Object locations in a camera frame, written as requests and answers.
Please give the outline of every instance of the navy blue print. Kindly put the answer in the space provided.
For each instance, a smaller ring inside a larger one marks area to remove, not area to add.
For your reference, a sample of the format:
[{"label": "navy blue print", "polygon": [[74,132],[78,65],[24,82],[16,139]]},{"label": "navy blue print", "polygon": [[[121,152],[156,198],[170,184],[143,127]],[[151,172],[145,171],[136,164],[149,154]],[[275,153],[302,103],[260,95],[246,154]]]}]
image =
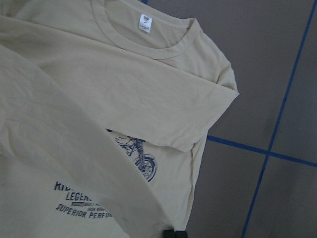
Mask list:
[{"label": "navy blue print", "polygon": [[65,194],[64,203],[60,203],[56,210],[67,215],[87,218],[111,218],[112,214],[107,212],[101,205],[93,202],[88,196],[81,192],[76,192],[70,187],[56,181],[54,191]]},{"label": "navy blue print", "polygon": [[129,157],[134,151],[138,152],[138,157],[134,159],[134,163],[147,181],[151,181],[157,171],[157,163],[153,155],[144,154],[143,142],[145,140],[124,136],[115,138],[115,141],[125,150]]}]

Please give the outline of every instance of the t-shirt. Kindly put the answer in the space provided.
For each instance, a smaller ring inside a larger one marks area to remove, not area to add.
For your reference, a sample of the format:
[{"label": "t-shirt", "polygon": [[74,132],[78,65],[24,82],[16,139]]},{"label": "t-shirt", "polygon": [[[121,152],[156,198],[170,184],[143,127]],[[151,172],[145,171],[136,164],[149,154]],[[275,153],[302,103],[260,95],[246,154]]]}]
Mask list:
[{"label": "t-shirt", "polygon": [[[197,20],[137,1],[4,1],[2,13],[17,20],[1,17],[0,44],[49,75],[108,130],[173,227],[184,230],[207,130],[238,95],[230,63]],[[152,18],[150,33],[138,28],[142,13]],[[109,233],[115,226],[107,207],[69,186],[58,178],[42,186],[60,196],[51,201],[59,201],[57,219],[67,217],[63,229],[74,223],[69,209],[80,204],[92,216],[76,227],[94,227],[92,237]]]}]

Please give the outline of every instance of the white tag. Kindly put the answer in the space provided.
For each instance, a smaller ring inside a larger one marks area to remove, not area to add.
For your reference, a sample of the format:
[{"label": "white tag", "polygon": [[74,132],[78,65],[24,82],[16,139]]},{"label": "white tag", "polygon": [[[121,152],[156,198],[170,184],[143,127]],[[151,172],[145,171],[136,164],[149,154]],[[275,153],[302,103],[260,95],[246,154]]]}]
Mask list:
[{"label": "white tag", "polygon": [[139,28],[145,32],[150,32],[152,24],[152,18],[146,16],[145,14],[141,14]]}]

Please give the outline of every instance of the gray floor tile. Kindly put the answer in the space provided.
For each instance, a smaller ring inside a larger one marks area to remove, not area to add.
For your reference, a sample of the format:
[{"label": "gray floor tile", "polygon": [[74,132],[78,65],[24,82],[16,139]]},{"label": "gray floor tile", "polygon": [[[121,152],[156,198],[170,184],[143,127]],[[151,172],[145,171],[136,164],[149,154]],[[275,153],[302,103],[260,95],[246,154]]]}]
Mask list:
[{"label": "gray floor tile", "polygon": [[231,61],[240,96],[210,135],[267,149],[313,0],[149,0],[196,17]]},{"label": "gray floor tile", "polygon": [[207,142],[187,226],[190,238],[241,236],[264,156]]},{"label": "gray floor tile", "polygon": [[317,12],[315,12],[273,151],[317,163]]},{"label": "gray floor tile", "polygon": [[317,237],[317,168],[270,158],[246,238]]}]

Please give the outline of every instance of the crew neck collar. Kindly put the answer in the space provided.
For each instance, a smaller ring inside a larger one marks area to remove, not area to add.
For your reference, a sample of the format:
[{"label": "crew neck collar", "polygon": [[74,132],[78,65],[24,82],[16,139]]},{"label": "crew neck collar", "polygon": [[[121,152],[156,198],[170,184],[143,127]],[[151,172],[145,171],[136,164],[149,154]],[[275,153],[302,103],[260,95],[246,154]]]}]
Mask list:
[{"label": "crew neck collar", "polygon": [[168,24],[176,28],[188,28],[188,31],[182,39],[171,47],[156,49],[143,46],[127,39],[115,30],[108,20],[104,1],[105,0],[92,0],[92,11],[99,28],[105,36],[120,48],[150,57],[152,59],[167,59],[181,54],[193,43],[194,39],[198,36],[201,30],[200,25],[195,18],[180,19],[155,10],[138,0],[119,0],[138,12],[148,14],[153,18],[153,20],[163,22],[164,24]]}]

